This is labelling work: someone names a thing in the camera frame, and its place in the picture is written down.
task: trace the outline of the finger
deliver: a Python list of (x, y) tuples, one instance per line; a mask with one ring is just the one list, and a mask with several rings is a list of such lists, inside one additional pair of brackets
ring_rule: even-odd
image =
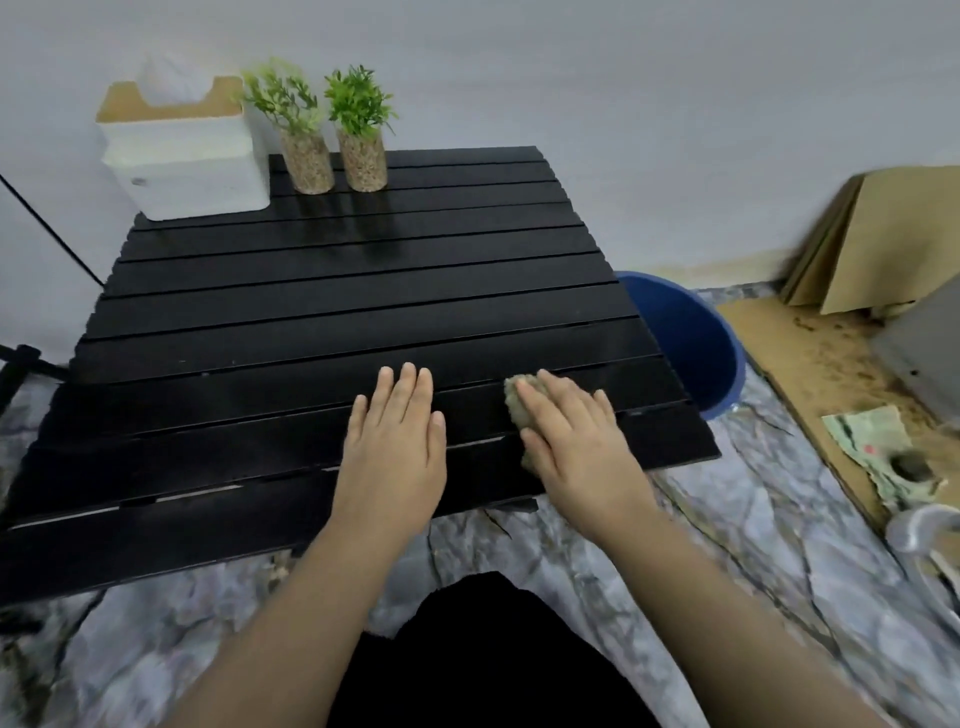
[(557, 405), (550, 401), (550, 398), (545, 394), (538, 392), (530, 382), (524, 379), (518, 380), (516, 393), (520, 397), (520, 401), (523, 402), (523, 406), (527, 408), (527, 412), (537, 423), (537, 429), (543, 433), (547, 442), (559, 442), (560, 438), (570, 433), (570, 423), (557, 408)]
[(387, 400), (387, 406), (383, 410), (383, 419), (388, 422), (398, 423), (403, 419), (407, 411), (407, 405), (410, 403), (410, 396), (414, 393), (414, 385), (417, 384), (417, 367), (409, 361), (400, 368), (400, 377), (396, 381), (394, 392)]
[(581, 389), (573, 379), (554, 376), (545, 369), (537, 372), (537, 378), (546, 385), (550, 399), (557, 403), (557, 407), (564, 413), (571, 427), (577, 429), (593, 424), (593, 419), (580, 399)]
[(433, 401), (433, 375), (430, 370), (424, 367), (417, 374), (417, 384), (414, 387), (414, 393), (410, 396), (410, 403), (407, 405), (407, 412), (403, 416), (403, 422), (408, 420), (414, 424), (426, 426), (426, 421), (430, 417), (430, 402)]
[(363, 432), (363, 422), (367, 419), (367, 398), (363, 395), (357, 395), (353, 401), (353, 409), (350, 410), (350, 419), (347, 422), (347, 440), (346, 445), (353, 445), (360, 440), (360, 434)]
[(577, 387), (577, 395), (580, 397), (580, 400), (583, 402), (584, 407), (587, 408), (587, 412), (590, 415), (590, 419), (593, 420), (595, 425), (603, 425), (607, 418), (604, 416), (603, 410), (600, 408), (600, 405), (597, 404), (596, 400), (591, 397), (587, 392)]
[(390, 367), (381, 367), (380, 373), (376, 376), (376, 389), (373, 390), (373, 396), (370, 398), (370, 409), (367, 412), (367, 420), (374, 425), (379, 425), (383, 419), (383, 410), (387, 406), (387, 400), (390, 393), (394, 391), (394, 370)]
[(603, 411), (604, 419), (611, 425), (616, 425), (616, 412), (613, 410), (613, 405), (610, 404), (610, 398), (607, 397), (607, 393), (602, 389), (598, 389), (593, 393), (593, 398)]
[(523, 446), (530, 453), (530, 459), (534, 462), (534, 469), (543, 484), (556, 482), (559, 477), (557, 463), (553, 459), (553, 450), (550, 449), (546, 441), (530, 427), (524, 427), (520, 431), (520, 439), (523, 440)]
[(443, 412), (434, 412), (426, 430), (426, 467), (444, 474), (446, 482), (446, 419)]

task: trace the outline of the table slat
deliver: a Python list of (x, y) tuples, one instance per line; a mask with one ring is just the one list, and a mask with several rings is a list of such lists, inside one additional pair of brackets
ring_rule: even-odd
[[(635, 316), (636, 309), (623, 286), (605, 283), (492, 299), (82, 341), (70, 371), (80, 383), (135, 381)], [(476, 356), (484, 356), (480, 344)]]
[(279, 223), (131, 231), (121, 261), (583, 225), (570, 203), (400, 212)]
[[(331, 192), (350, 192), (347, 175), (334, 172)], [(462, 187), (472, 184), (516, 184), (517, 182), (550, 182), (556, 180), (545, 161), (524, 161), (506, 164), (470, 164), (437, 167), (400, 167), (389, 170), (388, 189), (426, 187)], [(270, 177), (271, 197), (300, 195), (288, 174)]]
[(448, 389), (544, 368), (657, 354), (638, 318), (129, 384), (62, 384), (40, 429), (46, 445), (156, 432), (349, 402), (382, 366), (429, 368)]
[(393, 215), (399, 212), (468, 209), (504, 205), (539, 205), (566, 202), (559, 182), (523, 182), (519, 184), (481, 184), (472, 187), (435, 189), (385, 189), (375, 195), (361, 192), (328, 192), (325, 195), (277, 197), (263, 209), (232, 212), (226, 215), (181, 217), (153, 221), (141, 212), (133, 220), (135, 230), (172, 230), (207, 226), (275, 223), (330, 217)]
[[(591, 366), (567, 375), (590, 391), (604, 389), (617, 411), (686, 398), (662, 357)], [(500, 380), (442, 390), (435, 394), (433, 406), (446, 415), (449, 445), (516, 432), (503, 403)], [(91, 444), (89, 449), (48, 449), (37, 440), (12, 488), (7, 513), (22, 519), (51, 511), (80, 511), (131, 498), (168, 496), (336, 465), (349, 413), (346, 404)]]
[[(387, 169), (403, 167), (435, 167), (463, 164), (509, 164), (522, 161), (543, 161), (537, 147), (467, 147), (464, 149), (395, 149), (387, 150)], [(334, 169), (343, 169), (339, 152), (330, 154)], [(270, 155), (270, 171), (286, 172), (283, 155)]]
[(616, 281), (603, 254), (101, 299), (87, 341)]
[(118, 263), (106, 298), (590, 253), (587, 228), (490, 232)]
[[(621, 426), (644, 464), (716, 454), (689, 404), (624, 417)], [(437, 514), (541, 493), (517, 464), (521, 454), (516, 436), (451, 450)], [(314, 473), (7, 530), (0, 534), (0, 605), (304, 545), (329, 516), (334, 483), (335, 473)]]

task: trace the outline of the plant pot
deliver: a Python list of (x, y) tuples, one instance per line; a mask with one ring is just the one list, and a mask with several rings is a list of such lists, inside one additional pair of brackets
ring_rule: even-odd
[(376, 192), (387, 186), (387, 155), (383, 151), (383, 134), (354, 136), (337, 130), (340, 153), (344, 157), (347, 184), (357, 192)]
[(319, 132), (294, 134), (285, 129), (279, 131), (283, 159), (297, 191), (304, 195), (329, 192), (333, 188), (333, 168), (323, 136)]

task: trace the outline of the sponge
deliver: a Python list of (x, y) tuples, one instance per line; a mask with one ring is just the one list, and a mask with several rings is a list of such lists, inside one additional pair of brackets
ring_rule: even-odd
[[(503, 382), (503, 393), (506, 396), (507, 411), (510, 412), (510, 419), (514, 425), (516, 425), (517, 429), (530, 427), (530, 429), (534, 430), (538, 435), (542, 435), (543, 433), (540, 432), (537, 423), (534, 422), (534, 418), (527, 411), (527, 408), (523, 406), (520, 396), (516, 393), (516, 383), (521, 379), (527, 381), (538, 392), (550, 397), (550, 393), (546, 391), (546, 385), (537, 379), (535, 375), (514, 375), (509, 379), (505, 379)], [(534, 468), (534, 462), (529, 452), (523, 453), (523, 459), (520, 460), (520, 465), (525, 471), (537, 475), (537, 469)]]

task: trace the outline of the left hand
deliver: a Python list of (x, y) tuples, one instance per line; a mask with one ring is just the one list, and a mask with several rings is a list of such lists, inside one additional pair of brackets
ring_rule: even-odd
[(446, 484), (446, 426), (430, 413), (433, 377), (407, 362), (394, 386), (383, 367), (376, 390), (353, 403), (331, 523), (403, 550), (429, 523)]

